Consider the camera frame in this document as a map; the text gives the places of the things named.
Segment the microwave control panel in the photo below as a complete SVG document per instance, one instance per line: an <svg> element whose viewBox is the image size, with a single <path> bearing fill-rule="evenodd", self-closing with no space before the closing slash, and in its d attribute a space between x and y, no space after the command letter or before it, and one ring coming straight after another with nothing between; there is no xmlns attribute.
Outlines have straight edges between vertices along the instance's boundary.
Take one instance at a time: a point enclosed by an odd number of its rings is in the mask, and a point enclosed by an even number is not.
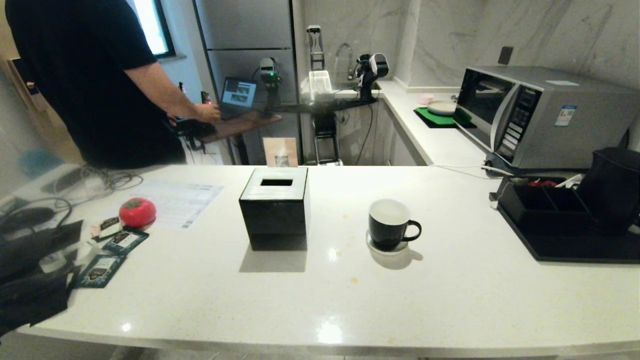
<svg viewBox="0 0 640 360"><path fill-rule="evenodd" d="M540 95L542 95L542 92L524 86L518 92L516 103L511 110L507 128L502 135L500 147L497 151L509 162L513 161L513 156L524 137L529 121L533 116L533 111L538 104L538 100L540 100Z"/></svg>

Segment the black mug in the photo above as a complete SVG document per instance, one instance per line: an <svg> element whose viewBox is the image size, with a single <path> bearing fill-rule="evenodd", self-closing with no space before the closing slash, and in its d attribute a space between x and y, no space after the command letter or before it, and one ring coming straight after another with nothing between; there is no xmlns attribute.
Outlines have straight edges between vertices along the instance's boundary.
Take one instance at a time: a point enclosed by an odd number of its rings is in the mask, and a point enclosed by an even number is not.
<svg viewBox="0 0 640 360"><path fill-rule="evenodd" d="M402 203L392 199L382 199L369 207L369 235L374 245L380 250L392 250L401 241L412 241L422 234L422 226L410 220L409 209ZM406 237L404 234L409 225L418 228L418 234Z"/></svg>

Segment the mug handle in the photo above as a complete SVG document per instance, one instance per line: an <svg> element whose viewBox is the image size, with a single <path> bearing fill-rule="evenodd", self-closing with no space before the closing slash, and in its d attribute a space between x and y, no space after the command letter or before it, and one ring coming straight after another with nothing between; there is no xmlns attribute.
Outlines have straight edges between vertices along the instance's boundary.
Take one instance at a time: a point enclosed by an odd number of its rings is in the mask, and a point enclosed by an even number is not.
<svg viewBox="0 0 640 360"><path fill-rule="evenodd" d="M420 236L420 234L422 234L422 226L420 225L420 223L419 223L419 222L417 222L417 221L413 221L413 220L409 220L409 222L408 222L408 224L407 224L407 227L409 227L409 225L415 225L415 226L418 228L418 235L411 236L411 237L408 237L408 238L405 236L405 237L402 239L402 241L412 241L412 240L415 240L415 239L417 239L417 238Z"/></svg>

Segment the wooden board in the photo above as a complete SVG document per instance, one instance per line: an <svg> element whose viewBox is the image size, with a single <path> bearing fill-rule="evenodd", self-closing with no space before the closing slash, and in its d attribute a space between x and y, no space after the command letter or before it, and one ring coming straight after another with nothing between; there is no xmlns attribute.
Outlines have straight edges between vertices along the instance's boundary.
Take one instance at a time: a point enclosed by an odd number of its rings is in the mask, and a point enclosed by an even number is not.
<svg viewBox="0 0 640 360"><path fill-rule="evenodd" d="M282 120L280 115L271 113L264 115L258 111L251 111L228 120L221 120L214 124L217 133L199 138L201 142L209 143L234 135L240 135L246 131L256 129L265 125L273 124Z"/></svg>

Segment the red tomato-shaped timer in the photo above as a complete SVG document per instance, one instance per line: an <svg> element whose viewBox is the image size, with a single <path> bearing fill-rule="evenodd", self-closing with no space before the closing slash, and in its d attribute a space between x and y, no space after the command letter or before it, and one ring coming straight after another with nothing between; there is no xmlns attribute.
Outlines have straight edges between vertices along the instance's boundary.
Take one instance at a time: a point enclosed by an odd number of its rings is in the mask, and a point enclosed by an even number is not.
<svg viewBox="0 0 640 360"><path fill-rule="evenodd" d="M156 206L141 197L129 199L120 206L120 219L131 227L143 227L156 219Z"/></svg>

